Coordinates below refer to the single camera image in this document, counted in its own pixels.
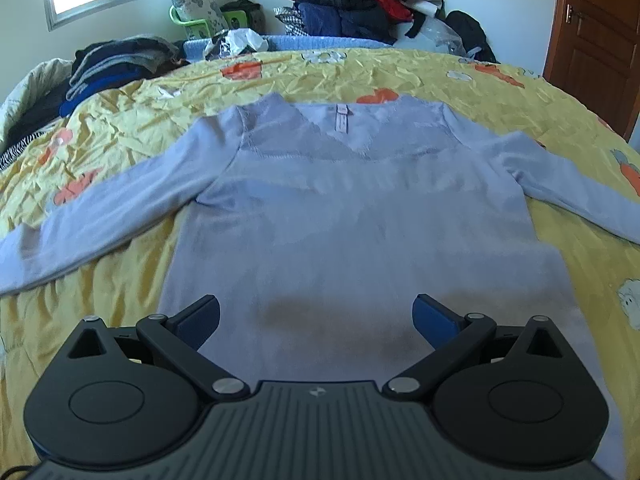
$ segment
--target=door frame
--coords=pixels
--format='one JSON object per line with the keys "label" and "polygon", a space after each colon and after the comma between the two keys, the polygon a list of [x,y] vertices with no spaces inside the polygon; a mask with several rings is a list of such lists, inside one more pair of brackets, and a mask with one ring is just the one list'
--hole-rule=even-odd
{"label": "door frame", "polygon": [[[556,53],[558,52],[558,44],[560,43],[560,37],[562,35],[562,26],[564,25],[566,12],[566,0],[556,0],[556,10],[554,12],[554,24],[551,28],[551,38],[549,40],[549,49],[546,51],[545,69],[542,73],[542,77],[548,82],[551,78],[551,73],[556,62]],[[636,96],[636,102],[634,104],[629,123],[626,126],[623,139],[629,142],[632,133],[636,127],[636,121],[640,116],[640,89]]]}

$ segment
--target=door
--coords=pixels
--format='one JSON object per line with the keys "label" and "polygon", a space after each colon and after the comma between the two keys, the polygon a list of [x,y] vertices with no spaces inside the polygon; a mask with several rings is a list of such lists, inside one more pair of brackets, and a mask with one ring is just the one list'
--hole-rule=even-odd
{"label": "door", "polygon": [[629,139],[640,112],[640,0],[558,0],[545,79]]}

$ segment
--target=blue mattress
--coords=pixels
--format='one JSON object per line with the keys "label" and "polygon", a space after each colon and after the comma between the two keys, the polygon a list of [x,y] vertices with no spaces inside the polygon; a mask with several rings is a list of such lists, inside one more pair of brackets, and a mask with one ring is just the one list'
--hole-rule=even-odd
{"label": "blue mattress", "polygon": [[[323,48],[388,48],[388,44],[359,38],[331,38],[328,36],[265,36],[269,50],[318,50]],[[184,43],[189,62],[202,61],[202,53],[209,40],[191,40]]]}

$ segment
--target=floral pillow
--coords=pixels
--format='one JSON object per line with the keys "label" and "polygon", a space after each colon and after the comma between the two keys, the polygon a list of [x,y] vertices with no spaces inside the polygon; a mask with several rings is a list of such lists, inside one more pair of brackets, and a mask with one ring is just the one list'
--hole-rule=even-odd
{"label": "floral pillow", "polygon": [[215,0],[171,0],[178,17],[184,22],[209,20],[213,34],[227,30],[225,17]]}

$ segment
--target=yellow bedsheet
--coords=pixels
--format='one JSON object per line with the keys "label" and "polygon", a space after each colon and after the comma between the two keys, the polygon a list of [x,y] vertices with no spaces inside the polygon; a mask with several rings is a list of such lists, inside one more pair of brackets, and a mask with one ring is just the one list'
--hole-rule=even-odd
{"label": "yellow bedsheet", "polygon": [[[580,103],[522,69],[392,49],[273,52],[201,62],[84,102],[61,124],[66,129],[32,142],[0,174],[0,237],[22,222],[41,222],[92,182],[161,153],[197,117],[268,92],[296,102],[381,102],[396,93],[441,100],[498,134],[527,132],[584,174],[640,201],[640,155]],[[625,423],[628,477],[637,479],[640,332],[621,301],[630,312],[640,308],[640,281],[627,281],[640,280],[640,248],[557,207],[528,204],[538,237],[558,247],[568,266]],[[0,299],[1,466],[35,462],[24,402],[78,320],[96,313],[107,325],[131,325],[155,310],[179,226],[180,213],[64,278]]]}

